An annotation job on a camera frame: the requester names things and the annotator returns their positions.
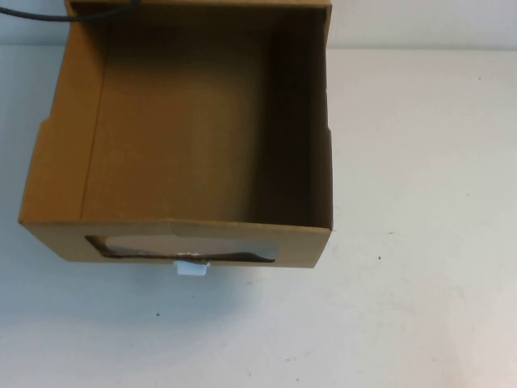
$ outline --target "white table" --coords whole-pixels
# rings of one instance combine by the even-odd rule
[[[320,264],[205,278],[17,225],[61,54],[0,48],[1,387],[517,385],[517,53],[329,51]]]

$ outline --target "black cable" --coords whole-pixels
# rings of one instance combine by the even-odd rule
[[[15,11],[10,8],[0,6],[0,14],[14,16],[16,18],[39,20],[41,22],[63,22],[63,23],[74,23],[74,22],[98,22],[105,19],[110,19],[113,16],[117,16],[121,13],[134,10],[142,0],[131,0],[130,3],[123,6],[118,6],[109,11],[100,12],[92,15],[79,15],[79,16],[59,16],[59,15],[40,15],[32,14],[29,12]]]

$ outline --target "box side wall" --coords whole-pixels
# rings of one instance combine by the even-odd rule
[[[193,238],[242,238],[274,242],[274,263],[216,261],[213,265],[313,268],[325,248],[330,232],[319,228],[265,226],[236,222],[139,221],[139,222],[27,222],[24,226],[63,259],[91,263],[172,264],[173,259],[113,259],[101,253],[86,236],[131,236],[173,234]]]
[[[332,145],[326,95],[325,25],[313,32],[311,55],[311,226],[333,227]]]
[[[20,221],[81,216],[107,54],[107,26],[73,24],[50,117],[41,125]]]

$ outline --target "cardboard box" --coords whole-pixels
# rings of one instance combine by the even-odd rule
[[[313,267],[329,18],[326,0],[144,0],[74,23],[20,223],[70,261]]]

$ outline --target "white wall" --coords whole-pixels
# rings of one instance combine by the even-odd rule
[[[62,0],[0,0],[64,13]],[[516,0],[334,0],[330,45],[385,49],[517,49]],[[63,44],[67,26],[0,17],[0,44]]]

